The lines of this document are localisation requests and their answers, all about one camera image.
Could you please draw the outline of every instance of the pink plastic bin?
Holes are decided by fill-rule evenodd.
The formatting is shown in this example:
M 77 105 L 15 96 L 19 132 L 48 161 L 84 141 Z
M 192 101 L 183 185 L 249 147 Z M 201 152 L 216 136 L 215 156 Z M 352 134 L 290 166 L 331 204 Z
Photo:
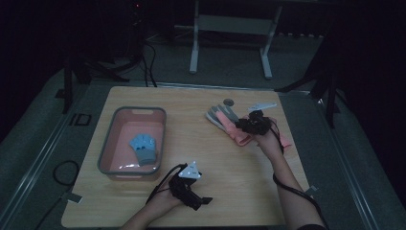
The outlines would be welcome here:
M 155 180 L 163 154 L 167 113 L 160 107 L 120 107 L 114 113 L 104 141 L 98 167 L 112 180 Z M 156 161 L 139 166 L 135 150 L 129 145 L 138 134 L 155 139 Z

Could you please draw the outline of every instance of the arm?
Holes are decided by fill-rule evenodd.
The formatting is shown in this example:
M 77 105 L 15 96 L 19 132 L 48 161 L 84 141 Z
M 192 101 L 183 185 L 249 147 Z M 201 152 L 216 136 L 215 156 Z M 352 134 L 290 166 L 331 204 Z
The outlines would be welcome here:
M 303 189 L 283 157 L 277 137 L 271 131 L 268 131 L 263 136 L 256 135 L 255 138 L 263 153 L 271 161 L 274 174 L 280 182 L 302 192 Z M 308 200 L 292 194 L 279 186 L 278 194 L 288 229 L 298 229 L 306 224 L 324 226 L 316 208 Z
M 156 194 L 146 206 L 132 216 L 121 228 L 121 230 L 144 230 L 154 220 L 164 216 L 170 210 L 182 201 L 174 197 L 170 190 L 166 190 L 169 185 L 167 182 L 162 186 L 160 193 Z

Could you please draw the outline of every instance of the dark background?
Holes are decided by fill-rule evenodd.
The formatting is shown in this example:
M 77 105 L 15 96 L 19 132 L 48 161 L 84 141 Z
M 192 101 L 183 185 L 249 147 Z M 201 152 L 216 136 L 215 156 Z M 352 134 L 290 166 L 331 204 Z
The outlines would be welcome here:
M 128 21 L 143 17 L 148 26 L 173 36 L 173 25 L 192 25 L 193 1 L 41 1 L 4 0 L 0 4 L 0 92 L 2 141 L 41 90 L 44 83 L 62 68 L 71 52 L 85 52 L 96 60 L 131 56 L 123 40 L 138 33 L 126 31 Z M 215 13 L 219 3 L 201 1 L 203 11 Z M 239 11 L 235 3 L 229 14 L 262 15 L 261 9 Z M 406 135 L 406 4 L 395 0 L 322 1 L 284 3 L 277 32 L 323 35 L 329 48 L 316 57 L 338 60 L 338 85 L 348 105 L 364 128 L 372 146 L 406 204 L 404 177 Z

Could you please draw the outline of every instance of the pink object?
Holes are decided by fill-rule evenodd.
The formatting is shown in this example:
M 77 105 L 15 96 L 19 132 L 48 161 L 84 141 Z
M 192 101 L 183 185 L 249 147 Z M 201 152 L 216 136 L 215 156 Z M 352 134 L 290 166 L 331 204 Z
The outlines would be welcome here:
M 98 167 L 112 180 L 155 180 L 163 154 L 167 113 L 159 107 L 121 107 L 114 113 Z M 129 143 L 139 134 L 155 139 L 156 161 L 140 166 Z
M 236 128 L 236 125 L 231 122 L 223 112 L 217 111 L 215 116 L 224 126 L 230 137 L 236 141 L 237 145 L 245 146 L 253 139 L 250 134 L 243 132 L 240 128 Z
M 281 137 L 282 146 L 283 146 L 284 148 L 292 145 L 292 144 L 290 143 L 290 141 L 289 141 L 285 136 L 283 136 L 283 134 L 280 133 L 280 137 Z

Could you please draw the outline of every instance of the pink cloth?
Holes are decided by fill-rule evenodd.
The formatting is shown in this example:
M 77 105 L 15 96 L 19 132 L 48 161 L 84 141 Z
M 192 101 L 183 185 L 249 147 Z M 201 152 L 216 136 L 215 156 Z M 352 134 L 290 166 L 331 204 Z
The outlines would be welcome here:
M 217 111 L 215 116 L 224 126 L 230 137 L 236 141 L 237 145 L 245 146 L 253 139 L 250 134 L 243 132 L 240 128 L 236 128 L 236 125 L 223 112 Z
M 283 134 L 280 133 L 280 137 L 281 137 L 281 144 L 284 148 L 292 145 L 290 143 L 290 141 L 285 136 L 283 136 Z

